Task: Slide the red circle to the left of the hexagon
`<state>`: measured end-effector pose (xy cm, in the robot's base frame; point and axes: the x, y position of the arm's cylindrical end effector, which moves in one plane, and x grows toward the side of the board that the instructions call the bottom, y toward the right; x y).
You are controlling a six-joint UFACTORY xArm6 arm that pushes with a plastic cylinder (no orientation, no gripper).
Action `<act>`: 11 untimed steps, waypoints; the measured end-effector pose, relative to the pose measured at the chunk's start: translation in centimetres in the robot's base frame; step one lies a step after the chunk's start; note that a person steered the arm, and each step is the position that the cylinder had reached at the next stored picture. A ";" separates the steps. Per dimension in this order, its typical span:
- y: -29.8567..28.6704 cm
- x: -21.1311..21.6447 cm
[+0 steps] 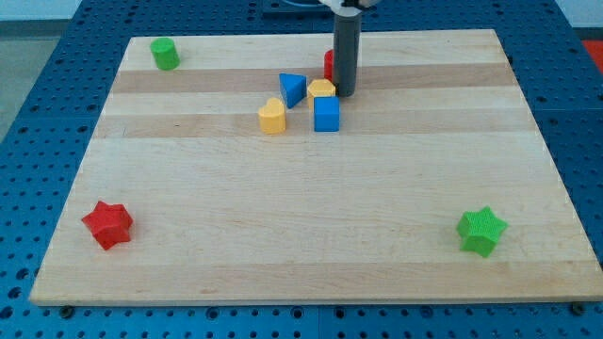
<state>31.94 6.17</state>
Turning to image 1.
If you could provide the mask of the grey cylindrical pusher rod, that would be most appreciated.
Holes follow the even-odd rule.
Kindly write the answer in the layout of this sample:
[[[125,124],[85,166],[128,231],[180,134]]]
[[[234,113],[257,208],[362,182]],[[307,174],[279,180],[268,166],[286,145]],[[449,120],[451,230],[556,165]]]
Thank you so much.
[[[334,16],[333,81],[340,97],[351,97],[355,92],[361,24],[359,9]]]

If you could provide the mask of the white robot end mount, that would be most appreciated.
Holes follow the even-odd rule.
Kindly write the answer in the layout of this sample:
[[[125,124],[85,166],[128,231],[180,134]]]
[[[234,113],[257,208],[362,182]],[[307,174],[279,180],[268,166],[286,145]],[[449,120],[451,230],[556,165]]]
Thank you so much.
[[[379,0],[318,0],[327,6],[335,15],[356,16],[362,10],[371,8],[379,3]]]

